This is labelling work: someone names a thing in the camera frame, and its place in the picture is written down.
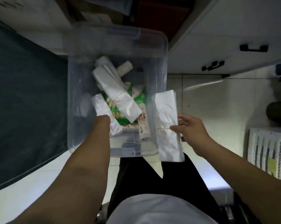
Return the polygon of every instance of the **person's right arm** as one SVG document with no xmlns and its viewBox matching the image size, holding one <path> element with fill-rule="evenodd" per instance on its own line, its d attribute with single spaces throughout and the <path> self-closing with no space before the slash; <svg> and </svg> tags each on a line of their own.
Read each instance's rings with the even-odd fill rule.
<svg viewBox="0 0 281 224">
<path fill-rule="evenodd" d="M 216 143 L 199 118 L 185 114 L 178 117 L 182 119 L 179 126 L 170 129 L 183 134 L 195 153 L 217 170 L 262 224 L 281 223 L 281 180 Z"/>
</svg>

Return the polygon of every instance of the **drawer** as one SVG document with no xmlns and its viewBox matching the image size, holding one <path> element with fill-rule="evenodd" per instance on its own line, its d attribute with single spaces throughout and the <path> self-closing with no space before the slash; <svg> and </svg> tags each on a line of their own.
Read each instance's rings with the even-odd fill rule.
<svg viewBox="0 0 281 224">
<path fill-rule="evenodd" d="M 268 50 L 240 51 L 245 44 L 250 50 L 268 45 Z M 281 63 L 281 37 L 187 35 L 169 54 L 168 73 L 235 74 L 277 63 Z"/>
<path fill-rule="evenodd" d="M 190 33 L 281 36 L 281 0 L 218 0 Z"/>
</svg>

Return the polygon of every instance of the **hand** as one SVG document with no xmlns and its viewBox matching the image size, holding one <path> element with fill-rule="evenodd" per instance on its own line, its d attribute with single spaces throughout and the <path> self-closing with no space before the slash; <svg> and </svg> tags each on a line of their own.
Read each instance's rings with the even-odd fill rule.
<svg viewBox="0 0 281 224">
<path fill-rule="evenodd" d="M 94 128 L 96 127 L 108 127 L 109 131 L 110 117 L 108 115 L 96 116 L 94 120 Z"/>
<path fill-rule="evenodd" d="M 193 148 L 195 153 L 203 156 L 204 150 L 209 148 L 215 141 L 209 136 L 206 128 L 199 118 L 186 114 L 178 114 L 178 126 L 171 126 L 170 129 L 183 134 L 185 141 Z"/>
</svg>

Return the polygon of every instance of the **cabinet handle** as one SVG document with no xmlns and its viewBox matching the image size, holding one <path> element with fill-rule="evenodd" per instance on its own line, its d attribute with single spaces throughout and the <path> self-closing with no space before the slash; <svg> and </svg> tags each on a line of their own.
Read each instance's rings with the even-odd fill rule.
<svg viewBox="0 0 281 224">
<path fill-rule="evenodd" d="M 224 61 L 220 61 L 219 63 L 218 63 L 218 61 L 214 61 L 214 62 L 212 62 L 211 66 L 209 66 L 209 67 L 206 67 L 206 66 L 202 67 L 202 71 L 206 71 L 206 70 L 212 71 L 215 68 L 221 67 L 223 65 L 224 65 Z"/>
<path fill-rule="evenodd" d="M 240 45 L 240 51 L 243 52 L 267 52 L 268 51 L 268 45 L 260 46 L 260 49 L 249 49 L 248 44 Z"/>
</svg>

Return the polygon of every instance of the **yellow sticky note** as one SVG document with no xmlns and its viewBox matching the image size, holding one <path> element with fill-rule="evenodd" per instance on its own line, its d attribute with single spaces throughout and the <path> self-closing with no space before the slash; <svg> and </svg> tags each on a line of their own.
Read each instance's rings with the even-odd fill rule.
<svg viewBox="0 0 281 224">
<path fill-rule="evenodd" d="M 276 177 L 276 160 L 268 157 L 267 160 L 267 170 L 271 173 L 273 173 L 273 176 Z"/>
</svg>

